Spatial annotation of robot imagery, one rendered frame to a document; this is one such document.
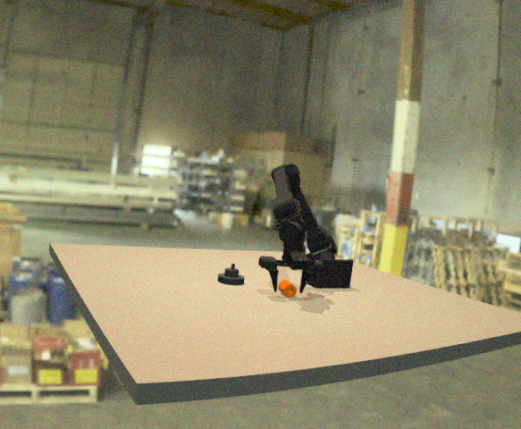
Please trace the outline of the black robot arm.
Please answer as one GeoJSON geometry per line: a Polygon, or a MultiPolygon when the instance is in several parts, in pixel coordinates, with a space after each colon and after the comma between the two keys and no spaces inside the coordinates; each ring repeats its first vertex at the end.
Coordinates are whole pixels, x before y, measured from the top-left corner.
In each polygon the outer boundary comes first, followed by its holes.
{"type": "Polygon", "coordinates": [[[276,190],[273,217],[276,227],[281,226],[279,229],[281,241],[287,244],[303,242],[307,229],[307,246],[310,254],[306,254],[304,248],[300,251],[289,248],[285,264],[289,264],[291,270],[297,271],[307,270],[315,260],[336,259],[334,254],[338,250],[332,236],[317,223],[300,188],[298,167],[295,164],[282,164],[272,169],[271,175],[276,190]]]}

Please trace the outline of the orange knob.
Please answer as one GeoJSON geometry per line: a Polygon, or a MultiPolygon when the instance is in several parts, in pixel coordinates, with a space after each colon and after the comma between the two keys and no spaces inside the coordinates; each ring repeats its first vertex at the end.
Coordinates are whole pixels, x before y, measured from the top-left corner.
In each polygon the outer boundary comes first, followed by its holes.
{"type": "Polygon", "coordinates": [[[287,298],[293,298],[297,292],[297,287],[288,280],[282,280],[279,283],[279,290],[287,298]]]}

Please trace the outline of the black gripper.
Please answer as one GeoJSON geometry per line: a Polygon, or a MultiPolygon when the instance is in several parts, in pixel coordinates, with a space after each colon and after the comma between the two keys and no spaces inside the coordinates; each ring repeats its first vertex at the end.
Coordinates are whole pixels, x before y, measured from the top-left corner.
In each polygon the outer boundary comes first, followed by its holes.
{"type": "MultiPolygon", "coordinates": [[[[278,282],[278,273],[277,266],[284,266],[284,267],[290,267],[289,264],[285,264],[286,255],[288,253],[289,248],[294,248],[294,251],[300,251],[301,248],[304,248],[304,243],[300,241],[296,241],[291,244],[287,244],[283,242],[283,256],[282,260],[276,260],[274,257],[265,257],[261,256],[259,257],[258,265],[260,265],[262,268],[266,269],[273,282],[273,288],[274,291],[277,291],[277,282],[278,282]]],[[[301,278],[301,284],[299,286],[299,293],[302,293],[303,289],[305,288],[307,281],[313,274],[317,274],[317,272],[323,272],[324,271],[324,263],[322,261],[315,260],[313,265],[310,265],[307,270],[302,271],[302,278],[301,278]]]]}

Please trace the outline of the grey round pedestal with dark shaft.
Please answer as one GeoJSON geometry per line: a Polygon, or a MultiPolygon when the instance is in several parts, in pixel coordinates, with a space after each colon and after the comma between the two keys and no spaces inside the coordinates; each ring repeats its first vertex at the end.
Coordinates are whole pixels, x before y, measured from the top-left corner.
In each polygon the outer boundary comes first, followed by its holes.
{"type": "Polygon", "coordinates": [[[225,268],[224,273],[219,273],[217,281],[229,285],[241,285],[244,283],[244,277],[239,275],[239,270],[234,269],[235,264],[231,264],[231,268],[225,268]]]}

